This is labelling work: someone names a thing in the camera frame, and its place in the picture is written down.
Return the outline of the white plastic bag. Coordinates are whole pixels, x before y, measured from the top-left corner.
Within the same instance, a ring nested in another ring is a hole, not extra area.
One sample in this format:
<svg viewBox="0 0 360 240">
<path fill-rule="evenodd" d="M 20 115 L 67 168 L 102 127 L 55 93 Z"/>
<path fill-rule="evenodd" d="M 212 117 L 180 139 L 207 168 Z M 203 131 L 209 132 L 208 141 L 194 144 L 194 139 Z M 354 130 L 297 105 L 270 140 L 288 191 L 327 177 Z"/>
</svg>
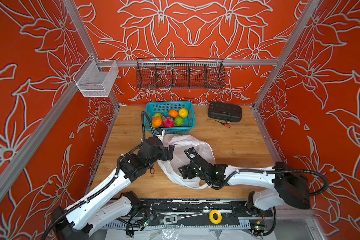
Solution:
<svg viewBox="0 0 360 240">
<path fill-rule="evenodd" d="M 216 163 L 214 152 L 208 143 L 190 135 L 166 134 L 163 137 L 163 145 L 165 147 L 175 146 L 172 160 L 158 160 L 158 165 L 171 182 L 194 190 L 202 190 L 208 187 L 206 183 L 201 184 L 200 177 L 191 180 L 184 179 L 179 171 L 180 167 L 191 162 L 184 152 L 189 148 L 194 148 L 208 163 L 214 165 Z"/>
</svg>

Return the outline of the orange fruit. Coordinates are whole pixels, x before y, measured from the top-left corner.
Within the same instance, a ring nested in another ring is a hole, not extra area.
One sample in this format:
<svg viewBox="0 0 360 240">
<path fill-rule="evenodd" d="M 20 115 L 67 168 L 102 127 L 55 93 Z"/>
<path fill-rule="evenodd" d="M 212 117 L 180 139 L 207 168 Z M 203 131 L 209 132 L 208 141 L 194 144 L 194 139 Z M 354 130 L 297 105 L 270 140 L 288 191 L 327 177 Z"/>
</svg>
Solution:
<svg viewBox="0 0 360 240">
<path fill-rule="evenodd" d="M 171 117 L 172 119 L 175 119 L 178 117 L 178 112 L 176 110 L 169 110 L 169 117 Z"/>
<path fill-rule="evenodd" d="M 162 117 L 155 117 L 152 119 L 152 126 L 159 128 L 163 124 Z"/>
</svg>

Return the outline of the pink dragon fruit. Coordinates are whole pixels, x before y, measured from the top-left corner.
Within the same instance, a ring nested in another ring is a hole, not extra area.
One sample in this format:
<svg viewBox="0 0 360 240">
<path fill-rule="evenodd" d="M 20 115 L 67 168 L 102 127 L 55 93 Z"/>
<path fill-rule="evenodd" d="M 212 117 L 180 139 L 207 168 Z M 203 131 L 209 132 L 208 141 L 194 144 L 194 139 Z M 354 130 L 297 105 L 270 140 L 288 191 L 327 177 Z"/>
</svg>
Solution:
<svg viewBox="0 0 360 240">
<path fill-rule="evenodd" d="M 173 128 L 175 126 L 174 119 L 162 117 L 162 125 L 164 128 Z"/>
</svg>

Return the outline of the yellow lemon fruit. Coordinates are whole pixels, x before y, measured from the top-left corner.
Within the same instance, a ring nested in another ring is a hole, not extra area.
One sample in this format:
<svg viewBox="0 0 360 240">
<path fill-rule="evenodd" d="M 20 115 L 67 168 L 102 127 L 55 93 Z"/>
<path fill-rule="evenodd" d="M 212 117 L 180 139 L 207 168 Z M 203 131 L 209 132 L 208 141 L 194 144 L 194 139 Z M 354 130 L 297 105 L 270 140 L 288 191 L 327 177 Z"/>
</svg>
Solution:
<svg viewBox="0 0 360 240">
<path fill-rule="evenodd" d="M 178 111 L 178 116 L 183 119 L 186 119 L 188 115 L 189 115 L 189 111 L 186 108 L 182 108 Z"/>
</svg>

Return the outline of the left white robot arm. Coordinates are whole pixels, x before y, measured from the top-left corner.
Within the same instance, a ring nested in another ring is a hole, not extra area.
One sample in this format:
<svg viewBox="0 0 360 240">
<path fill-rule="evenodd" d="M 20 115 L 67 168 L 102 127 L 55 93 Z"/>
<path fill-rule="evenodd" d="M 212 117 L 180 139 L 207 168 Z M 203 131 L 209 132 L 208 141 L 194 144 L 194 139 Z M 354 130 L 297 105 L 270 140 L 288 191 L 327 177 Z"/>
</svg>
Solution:
<svg viewBox="0 0 360 240">
<path fill-rule="evenodd" d="M 174 146 L 163 145 L 164 129 L 151 128 L 151 133 L 151 137 L 143 137 L 139 145 L 121 155 L 116 168 L 92 191 L 65 209 L 54 209 L 52 222 L 41 238 L 45 240 L 54 232 L 58 240 L 87 240 L 107 223 L 138 213 L 141 201 L 133 192 L 124 193 L 111 204 L 109 200 L 152 170 L 158 160 L 172 160 Z"/>
</svg>

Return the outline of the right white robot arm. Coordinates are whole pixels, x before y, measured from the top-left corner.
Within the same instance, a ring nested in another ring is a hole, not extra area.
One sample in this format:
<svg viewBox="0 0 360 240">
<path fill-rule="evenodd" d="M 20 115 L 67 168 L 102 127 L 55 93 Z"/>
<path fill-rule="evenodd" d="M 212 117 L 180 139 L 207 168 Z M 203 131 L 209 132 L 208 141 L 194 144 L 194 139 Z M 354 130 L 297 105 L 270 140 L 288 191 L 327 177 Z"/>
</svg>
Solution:
<svg viewBox="0 0 360 240">
<path fill-rule="evenodd" d="M 179 167 L 184 179 L 200 178 L 214 190 L 226 186 L 247 185 L 264 188 L 249 193 L 248 209 L 267 211 L 281 205 L 310 209 L 310 198 L 323 194 L 329 187 L 327 178 L 312 170 L 296 170 L 283 162 L 267 168 L 238 168 L 208 163 L 194 148 L 184 151 L 190 163 Z"/>
</svg>

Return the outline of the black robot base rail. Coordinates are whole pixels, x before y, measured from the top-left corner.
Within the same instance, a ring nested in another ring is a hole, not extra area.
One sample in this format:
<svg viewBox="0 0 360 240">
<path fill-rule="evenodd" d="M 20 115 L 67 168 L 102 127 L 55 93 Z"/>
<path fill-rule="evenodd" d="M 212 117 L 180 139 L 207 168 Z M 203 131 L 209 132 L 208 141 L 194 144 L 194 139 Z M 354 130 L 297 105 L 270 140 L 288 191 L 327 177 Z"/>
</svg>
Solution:
<svg viewBox="0 0 360 240">
<path fill-rule="evenodd" d="M 218 210 L 222 214 L 222 222 L 214 225 L 209 220 L 209 213 Z M 102 230 L 159 230 L 174 228 L 206 228 L 209 230 L 260 230 L 266 231 L 273 225 L 272 209 L 259 211 L 247 208 L 245 199 L 141 199 L 141 203 L 133 208 L 137 215 L 131 224 L 140 220 L 146 222 L 140 227 L 128 227 L 125 222 L 131 217 L 127 214 L 103 226 Z M 171 225 L 164 225 L 164 217 L 177 215 L 182 219 Z"/>
</svg>

